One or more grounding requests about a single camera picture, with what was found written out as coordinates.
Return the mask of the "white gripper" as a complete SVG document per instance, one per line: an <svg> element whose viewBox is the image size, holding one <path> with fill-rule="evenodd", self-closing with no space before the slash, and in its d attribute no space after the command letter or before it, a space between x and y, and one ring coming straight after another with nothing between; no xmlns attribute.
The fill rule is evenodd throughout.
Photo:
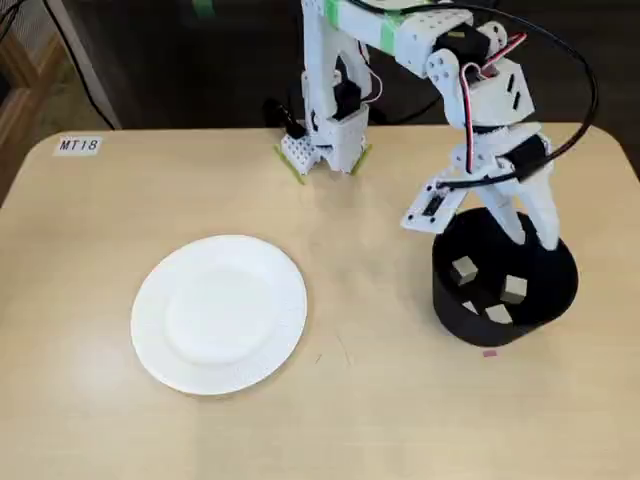
<svg viewBox="0 0 640 480"><path fill-rule="evenodd" d="M548 159L551 143L538 122L491 128L463 128L463 143L451 154L450 189L481 188L481 199L504 233L517 245L526 234L509 196L499 189L520 189L519 198L540 244L553 251L559 243L559 217L553 199Z"/></svg>

